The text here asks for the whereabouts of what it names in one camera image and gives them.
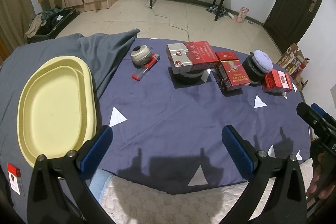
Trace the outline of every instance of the power cord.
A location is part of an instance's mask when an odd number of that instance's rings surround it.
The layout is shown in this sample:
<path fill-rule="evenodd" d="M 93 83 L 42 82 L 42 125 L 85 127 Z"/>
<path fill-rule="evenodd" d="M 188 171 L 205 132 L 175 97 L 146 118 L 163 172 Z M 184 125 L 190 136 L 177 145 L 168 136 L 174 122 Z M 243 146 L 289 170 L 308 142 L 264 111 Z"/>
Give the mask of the power cord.
<path fill-rule="evenodd" d="M 168 20 L 169 20 L 169 21 L 168 21 L 168 22 L 169 22 L 168 25 L 169 25 L 170 27 L 174 27 L 174 28 L 176 28 L 176 29 L 185 31 L 185 32 L 187 33 L 187 35 L 188 35 L 188 41 L 189 41 L 189 42 L 192 42 L 192 41 L 190 41 L 190 37 L 189 37 L 189 27 L 188 27 L 188 26 L 187 26 L 187 30 L 186 30 L 186 29 L 177 27 L 177 26 L 175 26 L 175 25 L 172 25 L 172 24 L 170 23 L 170 17 L 164 16 L 164 15 L 157 15 L 157 14 L 155 14 L 155 12 L 154 12 L 154 8 L 153 8 L 153 7 L 150 8 L 149 5 L 147 6 L 147 5 L 146 5 L 147 3 L 148 3 L 148 1 L 146 1 L 145 4 L 144 4 L 143 6 L 149 8 L 149 9 L 151 9 L 152 12 L 153 12 L 153 14 L 154 14 L 154 16 L 157 16 L 157 17 L 163 17 L 163 18 L 168 18 Z"/>

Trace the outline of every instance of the metal screw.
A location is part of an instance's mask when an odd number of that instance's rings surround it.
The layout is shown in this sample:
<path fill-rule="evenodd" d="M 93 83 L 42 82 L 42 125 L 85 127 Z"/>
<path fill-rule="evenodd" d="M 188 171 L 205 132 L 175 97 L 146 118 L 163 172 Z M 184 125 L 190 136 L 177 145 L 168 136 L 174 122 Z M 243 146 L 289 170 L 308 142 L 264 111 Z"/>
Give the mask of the metal screw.
<path fill-rule="evenodd" d="M 72 158 L 76 155 L 77 151 L 76 150 L 70 150 L 68 153 L 67 153 L 67 156 L 69 158 Z"/>
<path fill-rule="evenodd" d="M 45 155 L 39 155 L 38 157 L 37 157 L 37 160 L 38 161 L 43 161 L 45 159 Z"/>
<path fill-rule="evenodd" d="M 267 153 L 266 153 L 265 151 L 263 151 L 263 150 L 260 150 L 260 151 L 258 152 L 258 155 L 259 155 L 260 157 L 262 157 L 262 158 L 266 158 L 266 157 L 267 157 Z"/>
<path fill-rule="evenodd" d="M 290 155 L 289 158 L 291 159 L 291 161 L 296 161 L 297 160 L 295 155 Z"/>

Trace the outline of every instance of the lighter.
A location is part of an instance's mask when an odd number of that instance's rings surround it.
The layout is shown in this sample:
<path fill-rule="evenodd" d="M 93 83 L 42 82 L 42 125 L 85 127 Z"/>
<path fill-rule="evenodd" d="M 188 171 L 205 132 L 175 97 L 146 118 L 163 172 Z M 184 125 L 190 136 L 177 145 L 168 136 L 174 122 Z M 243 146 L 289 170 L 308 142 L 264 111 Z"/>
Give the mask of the lighter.
<path fill-rule="evenodd" d="M 132 78 L 137 80 L 137 81 L 140 81 L 142 79 L 142 77 L 144 77 L 144 75 L 156 64 L 156 62 L 158 62 L 160 60 L 160 55 L 158 54 L 152 54 L 152 60 L 141 66 L 140 69 L 138 69 L 136 71 L 135 74 L 132 75 Z"/>

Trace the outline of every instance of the red and silver box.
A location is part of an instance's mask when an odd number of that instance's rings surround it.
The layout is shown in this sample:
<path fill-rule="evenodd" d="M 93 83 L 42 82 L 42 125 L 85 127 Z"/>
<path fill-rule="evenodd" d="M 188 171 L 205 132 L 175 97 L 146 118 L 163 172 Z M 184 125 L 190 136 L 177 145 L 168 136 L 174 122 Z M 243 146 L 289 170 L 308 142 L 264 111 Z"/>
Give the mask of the red and silver box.
<path fill-rule="evenodd" d="M 265 75 L 262 89 L 271 93 L 290 92 L 293 90 L 293 85 L 287 72 L 273 69 Z"/>
<path fill-rule="evenodd" d="M 218 63 L 207 41 L 168 44 L 167 56 L 174 74 L 206 70 Z"/>
<path fill-rule="evenodd" d="M 23 194 L 20 169 L 7 163 L 9 181 L 11 188 L 19 195 Z"/>
<path fill-rule="evenodd" d="M 226 90 L 240 89 L 251 83 L 246 71 L 234 52 L 217 52 L 220 63 L 217 70 L 222 77 Z"/>

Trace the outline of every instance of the yellow plastic basin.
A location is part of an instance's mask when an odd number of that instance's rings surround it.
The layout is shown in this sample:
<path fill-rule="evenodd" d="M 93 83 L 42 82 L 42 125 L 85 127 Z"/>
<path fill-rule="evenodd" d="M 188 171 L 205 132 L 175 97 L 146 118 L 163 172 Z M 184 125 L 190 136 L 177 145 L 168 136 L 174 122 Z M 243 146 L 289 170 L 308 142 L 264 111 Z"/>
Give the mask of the yellow plastic basin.
<path fill-rule="evenodd" d="M 19 101 L 17 135 L 26 161 L 33 167 L 38 155 L 63 157 L 95 132 L 89 67 L 74 56 L 46 62 L 28 80 Z"/>

